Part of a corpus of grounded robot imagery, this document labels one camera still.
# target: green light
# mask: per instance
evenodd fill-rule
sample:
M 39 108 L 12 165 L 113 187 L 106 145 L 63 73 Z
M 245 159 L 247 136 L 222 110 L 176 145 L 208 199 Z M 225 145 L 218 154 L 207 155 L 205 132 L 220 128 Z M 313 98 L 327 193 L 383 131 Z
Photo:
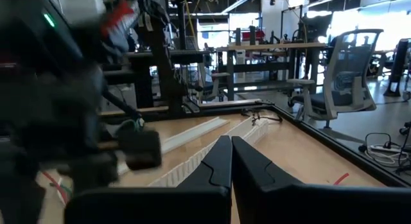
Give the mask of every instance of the green light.
M 54 24 L 54 22 L 51 20 L 50 15 L 44 14 L 44 18 L 46 18 L 47 22 L 50 23 L 50 26 L 52 26 L 52 27 L 55 27 L 55 26 L 56 26 L 56 24 Z

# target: red wire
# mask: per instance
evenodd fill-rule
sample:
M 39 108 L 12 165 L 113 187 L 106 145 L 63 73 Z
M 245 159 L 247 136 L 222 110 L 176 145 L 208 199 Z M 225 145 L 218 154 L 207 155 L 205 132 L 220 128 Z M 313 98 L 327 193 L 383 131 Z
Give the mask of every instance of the red wire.
M 52 176 L 50 176 L 50 174 L 48 174 L 47 172 L 41 172 L 44 176 L 46 176 L 46 178 L 48 178 L 51 183 L 53 183 L 56 187 L 56 189 L 58 190 L 58 192 L 60 192 L 60 194 L 62 195 L 64 204 L 67 204 L 67 196 L 65 191 L 63 190 L 63 188 L 60 187 L 60 185 L 56 182 L 56 180 L 54 180 L 54 178 Z
M 338 185 L 340 182 L 342 182 L 348 176 L 349 176 L 348 173 L 342 175 L 337 181 L 334 182 L 334 185 Z

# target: chair armrest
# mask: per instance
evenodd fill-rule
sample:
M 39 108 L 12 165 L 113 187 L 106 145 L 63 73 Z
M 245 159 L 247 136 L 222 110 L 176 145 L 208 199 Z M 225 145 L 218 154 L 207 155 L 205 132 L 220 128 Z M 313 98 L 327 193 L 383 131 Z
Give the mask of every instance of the chair armrest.
M 291 79 L 291 80 L 287 80 L 287 83 L 298 83 L 298 84 L 301 84 L 301 85 L 311 85 L 311 84 L 314 84 L 315 81 L 313 81 L 313 80 Z
M 223 77 L 223 76 L 229 76 L 230 73 L 213 73 L 211 74 L 212 77 Z

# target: gray mesh office chair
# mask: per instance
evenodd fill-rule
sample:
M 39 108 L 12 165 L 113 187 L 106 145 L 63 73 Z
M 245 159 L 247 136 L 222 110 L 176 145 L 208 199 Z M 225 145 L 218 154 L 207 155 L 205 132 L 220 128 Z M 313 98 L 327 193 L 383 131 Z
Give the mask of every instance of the gray mesh office chair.
M 330 63 L 324 73 L 322 92 L 309 93 L 310 85 L 317 83 L 313 80 L 288 80 L 303 87 L 302 95 L 292 98 L 294 102 L 302 104 L 295 119 L 301 120 L 308 116 L 315 120 L 326 121 L 323 132 L 336 139 L 364 143 L 363 140 L 332 131 L 329 121 L 336 119 L 340 112 L 376 109 L 367 86 L 366 74 L 378 36 L 382 31 L 380 29 L 354 30 L 337 37 Z

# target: white foam strip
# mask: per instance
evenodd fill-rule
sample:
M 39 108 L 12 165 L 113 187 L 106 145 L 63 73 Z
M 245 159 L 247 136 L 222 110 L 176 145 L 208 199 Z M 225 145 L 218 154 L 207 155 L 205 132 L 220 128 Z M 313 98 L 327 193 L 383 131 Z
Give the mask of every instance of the white foam strip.
M 262 119 L 257 120 L 256 125 L 252 125 L 252 118 L 248 118 L 247 120 L 241 122 L 239 125 L 235 126 L 233 129 L 228 131 L 224 135 L 228 135 L 229 137 L 232 136 L 240 136 L 249 144 L 255 144 L 262 136 L 268 133 L 268 120 Z M 168 177 L 173 177 L 173 184 L 168 187 L 177 187 L 184 179 L 188 177 L 194 170 L 200 165 L 202 159 L 207 155 L 207 153 L 211 150 L 211 148 L 215 145 L 217 140 L 215 140 L 210 145 L 206 146 L 202 150 L 198 151 L 192 157 L 190 157 L 186 162 L 183 162 L 172 169 L 170 172 L 165 174 L 164 176 L 160 177 L 159 179 L 155 180 L 149 187 L 162 187 L 162 185 L 167 184 L 169 180 Z
M 227 120 L 216 117 L 207 122 L 201 123 L 200 125 L 194 126 L 193 128 L 190 128 L 180 134 L 174 135 L 173 137 L 166 139 L 161 144 L 161 153 L 168 153 L 169 151 L 174 150 L 175 148 L 178 148 L 180 146 L 183 146 L 188 142 L 195 140 L 201 137 L 202 135 L 209 133 L 227 123 Z M 118 175 L 121 176 L 127 173 L 128 171 L 130 170 L 124 162 L 118 164 Z

